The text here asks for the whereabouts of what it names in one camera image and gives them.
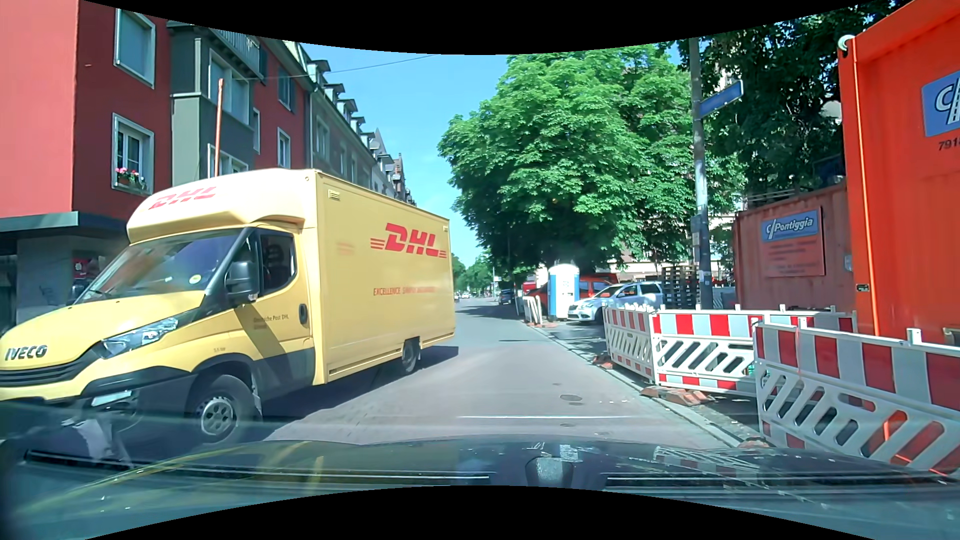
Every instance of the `sky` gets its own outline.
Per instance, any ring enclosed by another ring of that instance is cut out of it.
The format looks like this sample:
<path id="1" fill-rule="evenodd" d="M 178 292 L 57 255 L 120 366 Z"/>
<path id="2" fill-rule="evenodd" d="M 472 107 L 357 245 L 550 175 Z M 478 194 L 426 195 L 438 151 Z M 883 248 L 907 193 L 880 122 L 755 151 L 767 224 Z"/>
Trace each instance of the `sky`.
<path id="1" fill-rule="evenodd" d="M 341 83 L 364 129 L 379 129 L 387 152 L 403 155 L 407 186 L 417 206 L 450 220 L 451 251 L 467 266 L 482 252 L 476 235 L 451 208 L 459 195 L 437 144 L 456 114 L 467 116 L 493 97 L 507 70 L 506 55 L 438 55 L 345 49 L 304 43 L 313 60 L 326 60 L 328 83 Z M 676 59 L 676 51 L 671 51 Z"/>

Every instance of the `dhl logo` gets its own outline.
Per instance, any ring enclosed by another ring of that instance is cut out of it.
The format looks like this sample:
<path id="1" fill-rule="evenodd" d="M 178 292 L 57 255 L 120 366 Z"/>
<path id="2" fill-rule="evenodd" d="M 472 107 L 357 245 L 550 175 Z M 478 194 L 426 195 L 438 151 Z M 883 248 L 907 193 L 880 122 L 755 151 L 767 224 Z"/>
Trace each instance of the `dhl logo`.
<path id="1" fill-rule="evenodd" d="M 217 188 L 216 185 L 212 185 L 207 189 L 187 189 L 179 195 L 164 195 L 153 203 L 147 210 L 158 209 L 167 205 L 173 205 L 174 203 L 185 203 L 190 200 L 197 199 L 209 199 L 216 195 L 213 191 Z"/>
<path id="2" fill-rule="evenodd" d="M 427 255 L 428 257 L 446 258 L 446 251 L 434 249 L 433 244 L 437 241 L 435 234 L 421 232 L 416 229 L 410 233 L 407 239 L 407 228 L 394 223 L 387 224 L 387 232 L 390 233 L 387 239 L 371 238 L 370 247 L 375 250 L 386 250 L 393 252 L 416 253 L 417 255 Z"/>

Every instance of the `green tree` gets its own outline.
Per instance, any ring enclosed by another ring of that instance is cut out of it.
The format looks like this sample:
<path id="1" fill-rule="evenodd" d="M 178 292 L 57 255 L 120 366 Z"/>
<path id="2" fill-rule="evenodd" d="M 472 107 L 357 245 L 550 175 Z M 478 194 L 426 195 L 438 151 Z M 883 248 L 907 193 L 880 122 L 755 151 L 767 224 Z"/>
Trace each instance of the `green tree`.
<path id="1" fill-rule="evenodd" d="M 461 279 L 463 284 L 461 290 L 469 289 L 476 292 L 488 288 L 493 280 L 490 262 L 486 258 L 477 258 Z"/>
<path id="2" fill-rule="evenodd" d="M 710 250 L 720 256 L 725 270 L 733 269 L 733 223 L 717 225 L 710 230 Z"/>
<path id="3" fill-rule="evenodd" d="M 463 290 L 460 288 L 459 283 L 461 277 L 467 272 L 467 266 L 460 261 L 456 255 L 450 254 L 450 266 L 453 267 L 453 283 L 457 290 Z"/>
<path id="4" fill-rule="evenodd" d="M 493 98 L 450 122 L 438 148 L 454 209 L 497 268 L 621 250 L 686 258 L 694 210 L 689 80 L 654 45 L 508 58 Z M 741 177 L 711 158 L 711 205 Z"/>
<path id="5" fill-rule="evenodd" d="M 701 44 L 704 93 L 721 72 L 744 82 L 744 96 L 706 121 L 714 154 L 736 157 L 746 189 L 765 193 L 820 185 L 819 163 L 843 152 L 841 127 L 822 114 L 840 100 L 837 40 L 856 35 L 908 0 L 874 0 L 798 19 L 706 36 Z M 677 44 L 684 68 L 687 42 Z"/>

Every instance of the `van grille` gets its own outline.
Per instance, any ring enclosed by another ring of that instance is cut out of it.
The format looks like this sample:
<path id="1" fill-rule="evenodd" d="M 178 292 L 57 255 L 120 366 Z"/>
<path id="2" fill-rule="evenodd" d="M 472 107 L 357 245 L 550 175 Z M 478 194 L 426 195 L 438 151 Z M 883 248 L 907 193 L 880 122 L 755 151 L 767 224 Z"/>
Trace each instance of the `van grille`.
<path id="1" fill-rule="evenodd" d="M 83 355 L 80 358 L 65 364 L 34 369 L 0 370 L 0 387 L 12 388 L 17 386 L 34 386 L 61 382 L 77 377 L 84 368 L 96 358 L 93 355 Z"/>

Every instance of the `white car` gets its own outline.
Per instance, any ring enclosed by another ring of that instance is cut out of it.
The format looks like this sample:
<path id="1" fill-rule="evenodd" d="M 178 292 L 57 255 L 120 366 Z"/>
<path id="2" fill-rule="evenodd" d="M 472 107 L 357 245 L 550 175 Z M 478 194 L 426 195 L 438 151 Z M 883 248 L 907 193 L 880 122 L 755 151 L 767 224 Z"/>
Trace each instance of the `white car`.
<path id="1" fill-rule="evenodd" d="M 627 283 L 613 296 L 612 304 L 617 307 L 650 306 L 660 309 L 663 305 L 663 285 L 661 282 Z"/>
<path id="2" fill-rule="evenodd" d="M 589 298 L 578 300 L 570 305 L 566 314 L 568 321 L 596 322 L 597 315 L 602 313 L 603 306 L 608 305 L 618 290 L 623 288 L 623 283 L 611 285 Z"/>

